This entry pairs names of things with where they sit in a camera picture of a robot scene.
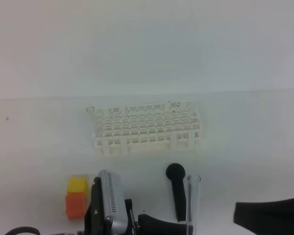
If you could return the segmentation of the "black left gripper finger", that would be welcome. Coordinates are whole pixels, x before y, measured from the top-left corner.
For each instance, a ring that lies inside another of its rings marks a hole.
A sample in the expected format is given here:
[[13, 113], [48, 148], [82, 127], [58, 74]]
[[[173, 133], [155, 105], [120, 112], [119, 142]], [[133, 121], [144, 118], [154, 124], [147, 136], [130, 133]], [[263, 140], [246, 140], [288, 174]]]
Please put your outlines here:
[[294, 235], [294, 198], [275, 202], [237, 202], [233, 222], [256, 235]]

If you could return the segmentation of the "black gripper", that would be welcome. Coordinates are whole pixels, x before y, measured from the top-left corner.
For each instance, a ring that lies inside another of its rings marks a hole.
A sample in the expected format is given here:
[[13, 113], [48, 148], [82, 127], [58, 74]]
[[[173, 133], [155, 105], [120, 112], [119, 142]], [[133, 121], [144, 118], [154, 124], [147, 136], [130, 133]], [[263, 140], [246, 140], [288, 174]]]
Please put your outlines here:
[[[192, 235], [193, 226], [170, 223], [147, 214], [138, 215], [135, 220], [131, 199], [125, 199], [128, 225], [123, 235]], [[90, 205], [84, 217], [85, 235], [112, 235], [108, 223], [104, 221], [101, 179], [94, 178], [91, 187]]]

